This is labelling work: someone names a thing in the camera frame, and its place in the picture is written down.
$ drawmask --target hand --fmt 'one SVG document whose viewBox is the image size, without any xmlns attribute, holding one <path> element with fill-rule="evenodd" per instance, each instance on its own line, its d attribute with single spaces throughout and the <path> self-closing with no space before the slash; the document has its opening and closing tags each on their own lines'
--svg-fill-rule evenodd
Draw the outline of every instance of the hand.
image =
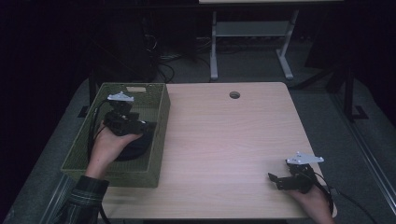
<svg viewBox="0 0 396 224">
<path fill-rule="evenodd" d="M 305 212 L 318 224 L 334 224 L 334 219 L 330 213 L 329 204 L 323 192 L 313 186 L 306 194 L 298 190 L 286 190 L 295 201 L 305 210 Z"/>
<path fill-rule="evenodd" d="M 120 155 L 122 150 L 130 142 L 141 136 L 142 134 L 116 136 L 102 122 L 93 145 L 90 163 L 88 164 L 85 176 L 103 179 L 107 166 Z"/>
</svg>

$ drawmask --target basket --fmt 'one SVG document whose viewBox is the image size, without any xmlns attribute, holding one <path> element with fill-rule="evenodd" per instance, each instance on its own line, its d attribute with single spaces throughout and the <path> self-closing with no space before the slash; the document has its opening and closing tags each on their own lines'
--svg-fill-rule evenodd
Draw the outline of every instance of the basket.
<svg viewBox="0 0 396 224">
<path fill-rule="evenodd" d="M 134 97 L 132 112 L 139 113 L 139 119 L 156 122 L 152 142 L 144 155 L 131 161 L 114 161 L 106 172 L 105 179 L 113 187 L 156 188 L 159 184 L 163 159 L 163 143 L 168 121 L 170 100 L 165 84 L 153 83 L 104 83 L 97 93 L 61 171 L 74 180 L 84 175 L 88 165 L 87 145 L 93 112 L 109 94 L 123 91 Z M 100 107 L 97 123 L 112 107 L 103 104 Z"/>
</svg>

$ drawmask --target plaid sleeve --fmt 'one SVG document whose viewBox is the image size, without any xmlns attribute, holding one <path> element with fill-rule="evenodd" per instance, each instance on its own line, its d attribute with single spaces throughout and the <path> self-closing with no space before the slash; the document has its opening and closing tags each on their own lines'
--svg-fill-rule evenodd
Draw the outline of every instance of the plaid sleeve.
<svg viewBox="0 0 396 224">
<path fill-rule="evenodd" d="M 83 175 L 53 223 L 96 223 L 108 181 Z"/>
</svg>

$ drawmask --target wrist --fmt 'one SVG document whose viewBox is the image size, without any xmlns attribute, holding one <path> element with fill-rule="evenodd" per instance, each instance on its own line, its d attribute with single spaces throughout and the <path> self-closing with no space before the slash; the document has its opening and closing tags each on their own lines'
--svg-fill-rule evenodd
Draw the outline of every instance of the wrist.
<svg viewBox="0 0 396 224">
<path fill-rule="evenodd" d="M 102 180 L 105 178 L 107 166 L 108 164 L 90 161 L 85 171 L 85 176 Z"/>
<path fill-rule="evenodd" d="M 314 220 L 317 224 L 334 224 L 332 214 L 328 211 L 328 208 L 320 209 L 318 211 L 306 211 L 305 212 Z"/>
</svg>

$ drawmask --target wooden table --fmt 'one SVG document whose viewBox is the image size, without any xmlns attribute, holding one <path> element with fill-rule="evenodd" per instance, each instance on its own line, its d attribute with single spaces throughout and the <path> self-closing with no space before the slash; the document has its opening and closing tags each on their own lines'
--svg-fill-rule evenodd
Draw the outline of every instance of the wooden table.
<svg viewBox="0 0 396 224">
<path fill-rule="evenodd" d="M 267 175 L 290 176 L 285 159 L 296 151 L 313 153 L 283 83 L 167 88 L 171 108 L 160 185 L 109 188 L 103 201 L 108 217 L 306 217 Z M 232 91 L 240 98 L 231 98 Z"/>
</svg>

